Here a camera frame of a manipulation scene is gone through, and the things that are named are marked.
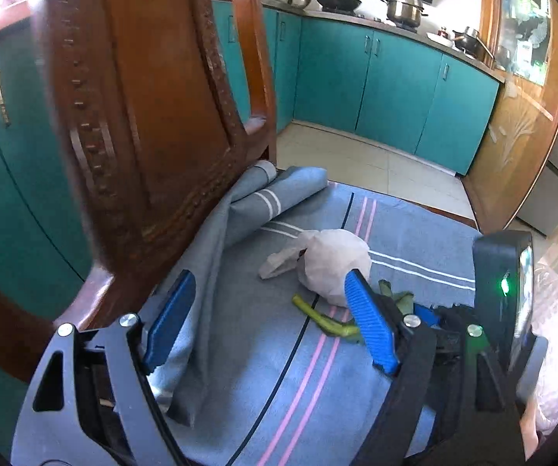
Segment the green led light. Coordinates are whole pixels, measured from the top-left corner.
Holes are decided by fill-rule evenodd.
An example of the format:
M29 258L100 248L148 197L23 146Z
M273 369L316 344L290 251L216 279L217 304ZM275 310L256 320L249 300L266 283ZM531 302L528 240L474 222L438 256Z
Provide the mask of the green led light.
M510 292L510 284L508 283L508 279L504 278L501 281L501 291L503 291L503 295L507 296L508 292Z

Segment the white bowl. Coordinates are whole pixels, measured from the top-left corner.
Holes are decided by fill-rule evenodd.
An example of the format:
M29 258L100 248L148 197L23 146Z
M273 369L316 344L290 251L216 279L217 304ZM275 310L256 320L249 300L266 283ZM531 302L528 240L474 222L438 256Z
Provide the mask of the white bowl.
M433 42L440 43L441 45L445 45L447 47L453 47L454 42L449 40L448 38L442 37L440 35L436 35L436 33L426 33L428 38Z

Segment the wooden chair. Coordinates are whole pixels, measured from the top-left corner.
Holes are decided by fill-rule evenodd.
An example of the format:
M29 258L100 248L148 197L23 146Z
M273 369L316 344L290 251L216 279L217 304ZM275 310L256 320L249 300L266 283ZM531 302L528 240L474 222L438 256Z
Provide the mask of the wooden chair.
M260 0L233 0L252 116L236 112L211 0L30 0L53 127L94 264L54 321L0 294L0 367L28 381L56 324L137 311L247 166L275 160Z

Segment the frying pan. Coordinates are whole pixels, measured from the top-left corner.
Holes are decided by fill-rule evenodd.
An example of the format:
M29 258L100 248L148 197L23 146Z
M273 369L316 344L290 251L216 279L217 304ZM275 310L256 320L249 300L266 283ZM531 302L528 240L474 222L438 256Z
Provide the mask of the frying pan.
M361 4L361 0L318 0L320 5L328 10L343 10L352 12Z

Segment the glass panel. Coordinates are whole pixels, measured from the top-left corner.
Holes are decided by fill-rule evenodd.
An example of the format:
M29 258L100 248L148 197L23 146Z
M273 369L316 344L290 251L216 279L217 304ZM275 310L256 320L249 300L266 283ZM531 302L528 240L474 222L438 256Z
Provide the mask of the glass panel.
M497 62L544 85L550 43L550 0L502 0Z

